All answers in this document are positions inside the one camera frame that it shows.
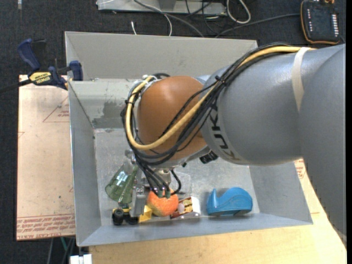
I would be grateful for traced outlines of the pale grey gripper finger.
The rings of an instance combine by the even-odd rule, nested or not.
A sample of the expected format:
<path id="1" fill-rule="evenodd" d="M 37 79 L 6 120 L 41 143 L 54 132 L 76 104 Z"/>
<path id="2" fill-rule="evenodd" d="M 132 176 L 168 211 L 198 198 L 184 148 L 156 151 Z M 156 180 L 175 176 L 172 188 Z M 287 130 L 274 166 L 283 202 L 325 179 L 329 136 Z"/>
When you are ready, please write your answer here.
<path id="1" fill-rule="evenodd" d="M 133 190 L 133 217 L 144 214 L 145 202 L 145 187 L 143 185 L 137 185 Z"/>

